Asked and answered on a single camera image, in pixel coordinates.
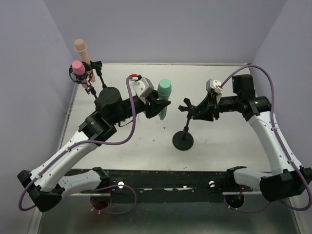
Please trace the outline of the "teal microphone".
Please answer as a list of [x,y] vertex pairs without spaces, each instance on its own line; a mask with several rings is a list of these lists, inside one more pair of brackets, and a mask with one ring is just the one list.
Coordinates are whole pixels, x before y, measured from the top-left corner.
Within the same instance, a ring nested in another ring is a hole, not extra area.
[[[168,79],[162,79],[158,83],[157,88],[158,96],[160,100],[169,100],[169,97],[172,93],[172,84]],[[167,107],[163,108],[158,114],[160,120],[164,120],[167,114]]]

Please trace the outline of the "black round-base clip stand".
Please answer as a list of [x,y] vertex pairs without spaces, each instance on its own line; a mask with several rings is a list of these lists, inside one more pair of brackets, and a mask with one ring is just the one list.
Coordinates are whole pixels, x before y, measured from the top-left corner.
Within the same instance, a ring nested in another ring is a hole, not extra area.
[[102,88],[106,88],[107,85],[105,84],[104,80],[103,80],[103,77],[102,77],[102,62],[101,61],[90,61],[90,65],[89,65],[90,68],[87,69],[88,72],[91,72],[91,70],[95,70],[96,71],[96,74],[97,76],[100,78],[100,81],[101,81],[101,84],[102,84]]

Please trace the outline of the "black tripod shock-mount stand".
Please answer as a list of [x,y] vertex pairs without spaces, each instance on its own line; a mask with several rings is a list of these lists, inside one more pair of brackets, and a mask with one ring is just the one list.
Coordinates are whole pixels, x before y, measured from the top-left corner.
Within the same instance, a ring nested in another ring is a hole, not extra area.
[[72,82],[81,85],[87,94],[92,94],[94,98],[97,98],[97,93],[91,84],[94,74],[90,64],[75,60],[70,65],[68,74]]

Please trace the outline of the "pink microphone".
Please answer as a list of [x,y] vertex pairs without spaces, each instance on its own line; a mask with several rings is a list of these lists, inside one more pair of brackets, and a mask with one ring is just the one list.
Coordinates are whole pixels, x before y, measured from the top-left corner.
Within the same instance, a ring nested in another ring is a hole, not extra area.
[[72,63],[72,70],[74,74],[74,81],[81,84],[84,89],[88,89],[88,73],[85,70],[84,64],[79,60],[75,60]]

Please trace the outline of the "peach microphone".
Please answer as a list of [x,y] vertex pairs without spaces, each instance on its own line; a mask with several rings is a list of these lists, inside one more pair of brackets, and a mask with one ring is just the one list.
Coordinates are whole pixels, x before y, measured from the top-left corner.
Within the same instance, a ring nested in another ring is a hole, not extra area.
[[90,65],[90,57],[87,50],[87,45],[82,39],[77,39],[74,41],[75,50],[80,56],[81,62],[85,62]]

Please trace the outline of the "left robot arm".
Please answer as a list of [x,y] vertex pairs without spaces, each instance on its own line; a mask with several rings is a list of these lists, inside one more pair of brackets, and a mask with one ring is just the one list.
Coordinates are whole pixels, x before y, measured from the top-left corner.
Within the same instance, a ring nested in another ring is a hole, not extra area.
[[[72,167],[82,158],[101,145],[121,145],[129,141],[135,131],[136,115],[144,112],[147,118],[157,116],[169,100],[161,100],[156,90],[152,90],[144,103],[137,96],[122,100],[115,87],[104,88],[95,99],[96,110],[79,126],[70,140],[50,159],[32,171],[23,170],[18,180],[24,187],[19,198],[19,209],[25,211],[22,201],[29,195],[34,207],[46,212],[72,194],[95,191],[108,185],[109,177],[101,168],[93,168],[84,173],[68,175]],[[120,142],[108,142],[116,133],[115,124],[133,119],[129,136]]]

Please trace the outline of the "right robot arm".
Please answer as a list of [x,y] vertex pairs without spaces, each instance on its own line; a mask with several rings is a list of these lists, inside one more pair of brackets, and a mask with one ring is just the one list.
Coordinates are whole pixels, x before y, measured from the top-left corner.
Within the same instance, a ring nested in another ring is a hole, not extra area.
[[312,180],[311,168],[304,168],[295,157],[287,158],[290,148],[278,130],[272,106],[267,97],[257,97],[252,75],[232,78],[234,96],[223,97],[221,82],[206,82],[207,95],[195,107],[193,119],[214,121],[221,113],[239,112],[253,128],[266,153],[271,171],[257,172],[246,167],[228,169],[231,182],[248,186],[262,193],[273,202],[301,195]]

